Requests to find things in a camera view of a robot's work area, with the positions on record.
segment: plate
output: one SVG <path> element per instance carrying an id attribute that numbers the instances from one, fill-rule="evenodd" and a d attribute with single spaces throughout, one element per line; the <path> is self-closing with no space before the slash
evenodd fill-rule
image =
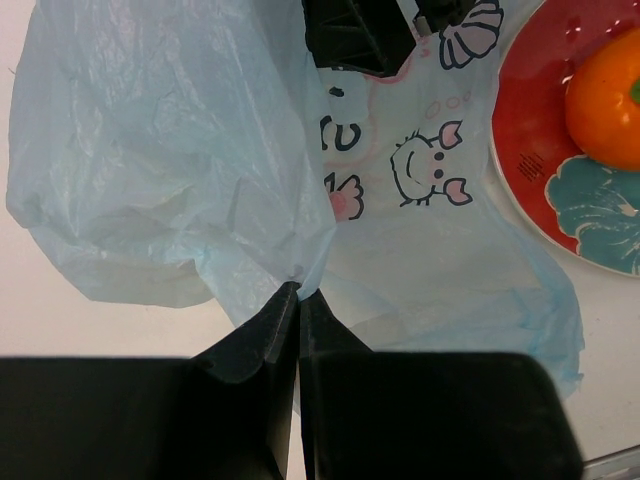
<path id="1" fill-rule="evenodd" d="M 576 69 L 638 26 L 640 0 L 543 3 L 503 60 L 492 147 L 511 198 L 545 237 L 591 263 L 640 278 L 640 173 L 593 162 L 564 123 L 564 94 Z"/>

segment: blue flower pattern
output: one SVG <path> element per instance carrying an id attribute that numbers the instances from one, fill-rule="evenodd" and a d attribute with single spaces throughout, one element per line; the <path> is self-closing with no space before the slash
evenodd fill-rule
<path id="1" fill-rule="evenodd" d="M 573 157 L 549 180 L 547 200 L 583 258 L 640 276 L 640 173 Z"/>

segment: white surface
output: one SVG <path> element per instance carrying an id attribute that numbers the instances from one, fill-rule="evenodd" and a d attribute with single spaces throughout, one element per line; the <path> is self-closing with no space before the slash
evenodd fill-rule
<path id="1" fill-rule="evenodd" d="M 12 71 L 34 4 L 0 1 L 0 355 L 195 355 L 231 331 L 217 303 L 185 310 L 92 303 L 4 208 Z M 524 225 L 494 175 L 489 182 L 505 215 Z M 548 248 L 571 276 L 584 319 L 585 377 L 566 406 L 585 457 L 640 444 L 640 282 Z M 299 438 L 294 415 L 291 480 L 304 479 Z"/>

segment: plastic bag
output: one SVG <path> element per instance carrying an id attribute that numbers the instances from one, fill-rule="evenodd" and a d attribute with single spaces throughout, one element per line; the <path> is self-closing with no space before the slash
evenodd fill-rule
<path id="1" fill-rule="evenodd" d="M 239 324 L 320 282 L 327 100 L 299 0 L 42 0 L 13 94 L 7 206 L 86 296 Z"/>
<path id="2" fill-rule="evenodd" d="M 300 0 L 40 1 L 8 206 L 90 298 L 213 294 L 239 324 L 330 250 L 322 289 L 370 346 L 525 352 L 567 393 L 571 283 L 481 182 L 500 48 L 537 3 L 480 0 L 376 79 L 315 69 Z"/>
<path id="3" fill-rule="evenodd" d="M 500 47 L 537 3 L 481 0 L 461 25 L 415 33 L 392 79 L 322 72 L 342 92 L 321 132 L 327 191 L 346 223 L 321 288 L 370 346 L 528 353 L 566 394 L 583 348 L 573 287 L 482 184 Z"/>

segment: orange fruit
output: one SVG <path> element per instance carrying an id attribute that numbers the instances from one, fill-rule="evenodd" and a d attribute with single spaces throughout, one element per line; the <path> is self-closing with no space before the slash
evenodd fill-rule
<path id="1" fill-rule="evenodd" d="M 569 135 L 594 160 L 640 171 L 640 28 L 589 57 L 565 97 Z"/>

